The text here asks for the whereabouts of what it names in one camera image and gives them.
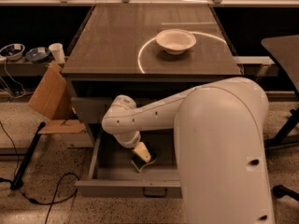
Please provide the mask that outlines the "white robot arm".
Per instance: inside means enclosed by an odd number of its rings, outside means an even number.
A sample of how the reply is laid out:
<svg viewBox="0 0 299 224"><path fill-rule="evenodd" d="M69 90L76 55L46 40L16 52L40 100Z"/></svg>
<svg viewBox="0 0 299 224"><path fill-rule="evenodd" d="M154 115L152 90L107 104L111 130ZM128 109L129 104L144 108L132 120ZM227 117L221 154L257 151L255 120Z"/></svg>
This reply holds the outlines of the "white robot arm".
<svg viewBox="0 0 299 224"><path fill-rule="evenodd" d="M188 224L275 224L263 144L263 89L244 77L137 107L117 97L103 129L133 147L140 131L171 129Z"/></svg>

